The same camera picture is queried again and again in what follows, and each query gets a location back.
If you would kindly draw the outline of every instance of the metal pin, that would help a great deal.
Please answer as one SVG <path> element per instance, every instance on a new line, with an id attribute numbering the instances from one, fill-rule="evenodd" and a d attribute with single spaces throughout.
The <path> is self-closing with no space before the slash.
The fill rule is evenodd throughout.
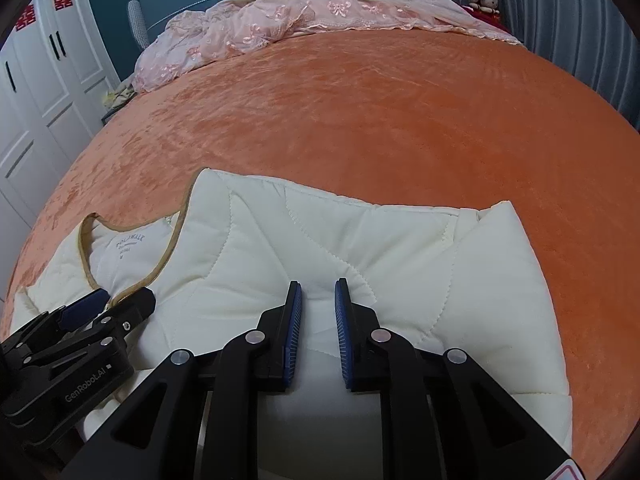
<path id="1" fill-rule="evenodd" d="M 385 330 L 384 328 L 377 328 L 373 332 L 371 332 L 371 338 L 376 343 L 386 343 L 391 339 L 391 332 L 389 332 L 389 330 Z"/>
<path id="2" fill-rule="evenodd" d="M 454 348 L 447 352 L 447 359 L 454 364 L 461 365 L 466 361 L 466 354 L 460 348 Z"/>
<path id="3" fill-rule="evenodd" d="M 252 345 L 261 343 L 264 341 L 264 332 L 260 332 L 259 330 L 251 330 L 248 332 L 246 336 L 244 336 L 248 343 Z"/>
<path id="4" fill-rule="evenodd" d="M 191 355 L 186 350 L 176 350 L 171 354 L 171 362 L 174 365 L 183 365 L 191 359 Z"/>

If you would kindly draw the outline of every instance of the plush doll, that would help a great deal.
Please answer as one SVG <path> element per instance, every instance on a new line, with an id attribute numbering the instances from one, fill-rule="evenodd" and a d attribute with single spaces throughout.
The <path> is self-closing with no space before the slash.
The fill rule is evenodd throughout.
<path id="1" fill-rule="evenodd" d="M 469 7 L 486 14 L 500 14 L 498 0 L 469 0 Z"/>

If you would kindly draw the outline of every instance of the orange bedspread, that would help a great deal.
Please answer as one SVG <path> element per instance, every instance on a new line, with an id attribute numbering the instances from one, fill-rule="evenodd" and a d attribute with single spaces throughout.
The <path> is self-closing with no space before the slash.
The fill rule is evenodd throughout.
<path id="1" fill-rule="evenodd" d="M 640 136 L 559 68 L 498 41 L 380 30 L 293 38 L 196 70 L 135 98 L 76 160 L 12 295 L 84 215 L 133 224 L 173 212 L 201 166 L 375 203 L 511 200 L 554 300 L 588 478 L 638 420 Z"/>

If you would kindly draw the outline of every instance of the wardrobe door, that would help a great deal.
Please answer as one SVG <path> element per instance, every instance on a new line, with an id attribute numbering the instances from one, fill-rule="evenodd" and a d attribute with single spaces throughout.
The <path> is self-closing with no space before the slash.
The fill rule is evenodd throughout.
<path id="1" fill-rule="evenodd" d="M 0 52 L 0 192 L 32 226 L 70 159 L 42 123 L 12 40 Z"/>
<path id="2" fill-rule="evenodd" d="M 18 66 L 33 96 L 37 114 L 71 160 L 84 150 L 99 128 L 74 102 L 74 85 L 64 77 L 64 57 L 50 33 L 47 0 L 33 0 L 34 23 L 12 32 Z"/>
<path id="3" fill-rule="evenodd" d="M 97 132 L 102 127 L 100 118 L 107 112 L 102 99 L 120 81 L 97 27 L 92 27 L 95 22 L 89 0 L 48 0 L 46 12 L 62 65 L 68 71 L 65 78 L 77 82 L 74 99 L 88 107 L 86 114 L 95 119 L 92 124 Z"/>
<path id="4" fill-rule="evenodd" d="M 2 194 L 0 194 L 0 226 L 2 229 L 0 235 L 0 254 L 2 254 L 2 258 L 0 258 L 0 300 L 4 301 L 9 280 L 14 272 L 15 261 L 18 259 L 30 229 Z"/>

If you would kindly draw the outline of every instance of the pink lace blanket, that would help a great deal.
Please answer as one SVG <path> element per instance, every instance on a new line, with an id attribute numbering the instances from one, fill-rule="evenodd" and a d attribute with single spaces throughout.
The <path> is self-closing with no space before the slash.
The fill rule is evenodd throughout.
<path id="1" fill-rule="evenodd" d="M 452 0 L 224 0 L 206 12 L 185 10 L 136 62 L 133 86 L 151 91 L 178 76 L 275 41 L 338 30 L 421 28 L 520 44 Z"/>

